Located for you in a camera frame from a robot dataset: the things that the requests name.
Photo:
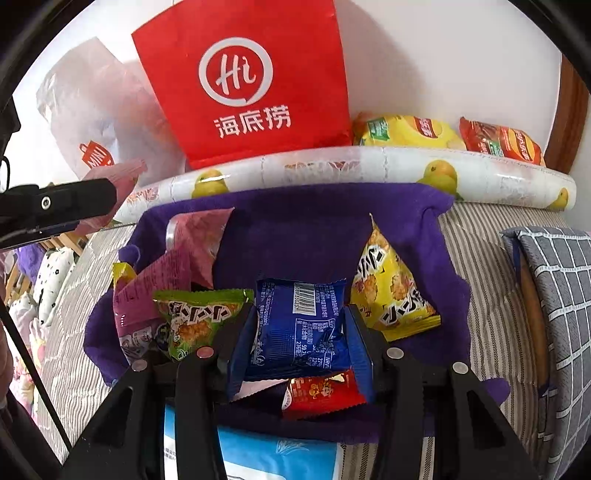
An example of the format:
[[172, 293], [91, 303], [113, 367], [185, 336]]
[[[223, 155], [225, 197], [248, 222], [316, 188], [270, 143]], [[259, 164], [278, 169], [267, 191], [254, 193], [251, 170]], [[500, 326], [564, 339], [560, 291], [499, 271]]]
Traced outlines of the light blue tissue pack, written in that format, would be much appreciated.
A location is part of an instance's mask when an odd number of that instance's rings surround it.
[[229, 479], [339, 479], [341, 444], [266, 435], [224, 424], [216, 427]]

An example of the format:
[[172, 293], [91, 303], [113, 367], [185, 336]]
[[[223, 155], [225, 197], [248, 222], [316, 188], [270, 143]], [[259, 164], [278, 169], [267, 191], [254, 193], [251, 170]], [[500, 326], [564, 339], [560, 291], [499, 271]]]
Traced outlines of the white Miniso plastic bag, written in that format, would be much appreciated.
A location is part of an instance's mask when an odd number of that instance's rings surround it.
[[78, 178], [91, 169], [141, 160], [140, 186], [184, 172], [185, 156], [152, 92], [131, 64], [98, 39], [67, 52], [36, 94], [65, 161]]

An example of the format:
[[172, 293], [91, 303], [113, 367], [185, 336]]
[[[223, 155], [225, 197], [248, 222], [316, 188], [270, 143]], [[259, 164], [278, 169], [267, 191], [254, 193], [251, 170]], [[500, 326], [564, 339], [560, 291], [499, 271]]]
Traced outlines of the red orange chips bag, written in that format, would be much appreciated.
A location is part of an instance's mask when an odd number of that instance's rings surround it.
[[541, 147], [523, 130], [461, 117], [459, 128], [469, 151], [545, 167]]

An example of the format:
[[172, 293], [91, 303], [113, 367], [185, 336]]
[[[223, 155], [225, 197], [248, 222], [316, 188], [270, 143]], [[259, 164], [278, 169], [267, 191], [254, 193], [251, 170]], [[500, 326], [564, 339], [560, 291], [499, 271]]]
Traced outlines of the pink foil snack packet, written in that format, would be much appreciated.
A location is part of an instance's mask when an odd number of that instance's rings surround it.
[[174, 215], [165, 234], [166, 250], [186, 256], [191, 281], [213, 288], [213, 264], [233, 208], [195, 211]]

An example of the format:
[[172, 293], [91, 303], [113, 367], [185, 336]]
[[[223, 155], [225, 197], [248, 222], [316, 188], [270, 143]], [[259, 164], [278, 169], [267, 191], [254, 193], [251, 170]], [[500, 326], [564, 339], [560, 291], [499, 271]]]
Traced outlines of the red paper shopping bag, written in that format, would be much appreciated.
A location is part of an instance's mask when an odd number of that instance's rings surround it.
[[331, 1], [182, 1], [132, 40], [192, 170], [352, 141]]

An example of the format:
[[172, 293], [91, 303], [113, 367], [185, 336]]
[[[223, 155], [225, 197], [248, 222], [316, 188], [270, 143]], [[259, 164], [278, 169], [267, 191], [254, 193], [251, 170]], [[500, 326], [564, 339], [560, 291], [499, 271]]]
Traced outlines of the striped quilted bed cover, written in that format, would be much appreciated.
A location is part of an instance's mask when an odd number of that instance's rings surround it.
[[[546, 469], [549, 443], [539, 424], [538, 390], [548, 371], [544, 319], [529, 319], [519, 277], [502, 232], [522, 226], [563, 227], [560, 213], [460, 203], [439, 219], [456, 272], [471, 286], [468, 324], [471, 363], [481, 379], [502, 377], [511, 387], [501, 409], [531, 455]], [[111, 266], [134, 228], [95, 233], [63, 283], [48, 328], [41, 379], [70, 440], [76, 440], [109, 391], [83, 351], [89, 315], [111, 282]]]

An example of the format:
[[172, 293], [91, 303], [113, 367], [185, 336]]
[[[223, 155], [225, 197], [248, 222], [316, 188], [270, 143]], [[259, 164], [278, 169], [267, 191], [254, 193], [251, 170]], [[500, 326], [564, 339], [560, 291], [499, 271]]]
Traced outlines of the small red snack packet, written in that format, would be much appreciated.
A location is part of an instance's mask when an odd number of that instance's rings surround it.
[[283, 418], [301, 420], [335, 413], [367, 403], [353, 370], [322, 377], [290, 380], [283, 397]]

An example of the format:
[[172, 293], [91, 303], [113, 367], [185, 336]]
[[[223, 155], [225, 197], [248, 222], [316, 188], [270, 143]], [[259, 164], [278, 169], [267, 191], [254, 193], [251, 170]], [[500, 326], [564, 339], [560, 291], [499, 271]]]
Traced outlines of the lemon print rolled tablecloth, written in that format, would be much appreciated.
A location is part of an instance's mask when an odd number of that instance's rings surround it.
[[416, 182], [471, 203], [565, 211], [577, 199], [571, 176], [504, 157], [449, 149], [332, 147], [257, 156], [171, 177], [130, 194], [115, 219], [131, 224], [154, 206], [229, 192]]

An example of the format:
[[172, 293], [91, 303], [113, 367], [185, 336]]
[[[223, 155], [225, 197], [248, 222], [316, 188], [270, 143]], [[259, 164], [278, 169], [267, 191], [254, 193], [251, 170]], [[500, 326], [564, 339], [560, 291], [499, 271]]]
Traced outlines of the blue snack packet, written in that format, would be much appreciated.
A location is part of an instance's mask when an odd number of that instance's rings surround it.
[[346, 280], [259, 279], [256, 310], [236, 344], [238, 381], [325, 376], [352, 366], [346, 343]]

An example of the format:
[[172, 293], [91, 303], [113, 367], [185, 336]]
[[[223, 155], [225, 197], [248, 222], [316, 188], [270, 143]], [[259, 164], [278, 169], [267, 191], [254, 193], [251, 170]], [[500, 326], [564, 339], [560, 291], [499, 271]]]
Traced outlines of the pink peach snack packet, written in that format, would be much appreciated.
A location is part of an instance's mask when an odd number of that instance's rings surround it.
[[79, 236], [89, 235], [106, 228], [135, 188], [139, 177], [146, 171], [146, 164], [140, 159], [91, 169], [82, 179], [85, 187], [94, 180], [108, 180], [111, 187], [100, 190], [91, 188], [83, 205], [90, 206], [94, 211], [98, 210], [99, 215], [81, 220], [74, 233]]

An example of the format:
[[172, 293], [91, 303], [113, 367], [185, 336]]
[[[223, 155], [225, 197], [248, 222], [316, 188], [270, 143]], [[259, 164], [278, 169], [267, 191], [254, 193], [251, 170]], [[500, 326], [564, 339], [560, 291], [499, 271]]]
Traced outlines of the brown wooden wall trim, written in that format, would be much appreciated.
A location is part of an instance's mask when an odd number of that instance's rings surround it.
[[570, 173], [581, 144], [588, 109], [589, 90], [563, 55], [556, 112], [544, 154], [548, 168]]

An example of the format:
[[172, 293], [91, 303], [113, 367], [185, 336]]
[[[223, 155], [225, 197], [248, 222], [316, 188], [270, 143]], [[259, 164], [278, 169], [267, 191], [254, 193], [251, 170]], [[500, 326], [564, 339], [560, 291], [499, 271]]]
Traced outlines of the yellow chips bag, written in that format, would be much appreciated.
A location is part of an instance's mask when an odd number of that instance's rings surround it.
[[360, 146], [467, 150], [448, 123], [412, 115], [360, 114], [353, 120], [353, 142]]

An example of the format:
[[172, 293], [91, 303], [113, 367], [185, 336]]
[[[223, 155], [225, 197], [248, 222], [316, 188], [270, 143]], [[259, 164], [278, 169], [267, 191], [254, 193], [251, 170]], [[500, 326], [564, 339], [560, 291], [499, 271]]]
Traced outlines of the yellow triangular snack packet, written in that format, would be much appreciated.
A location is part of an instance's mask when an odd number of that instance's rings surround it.
[[389, 342], [442, 325], [442, 317], [422, 295], [413, 273], [376, 223], [363, 247], [351, 287], [366, 326]]

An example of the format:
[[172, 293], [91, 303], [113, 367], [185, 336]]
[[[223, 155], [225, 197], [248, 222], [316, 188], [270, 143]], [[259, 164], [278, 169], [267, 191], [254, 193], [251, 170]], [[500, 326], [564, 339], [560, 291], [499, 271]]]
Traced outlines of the grey checked pillow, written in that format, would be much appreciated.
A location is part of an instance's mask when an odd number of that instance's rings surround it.
[[561, 478], [590, 439], [590, 235], [568, 227], [502, 232], [517, 278], [531, 274], [546, 339], [537, 467]]

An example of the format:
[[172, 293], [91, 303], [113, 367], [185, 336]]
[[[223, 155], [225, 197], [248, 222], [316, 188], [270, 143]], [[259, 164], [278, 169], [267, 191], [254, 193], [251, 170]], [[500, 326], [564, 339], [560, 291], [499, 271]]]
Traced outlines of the green triangular snack packet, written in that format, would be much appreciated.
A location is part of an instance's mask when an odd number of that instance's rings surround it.
[[250, 289], [213, 291], [159, 290], [153, 302], [169, 326], [168, 354], [176, 361], [202, 346], [211, 346], [224, 322], [254, 299]]

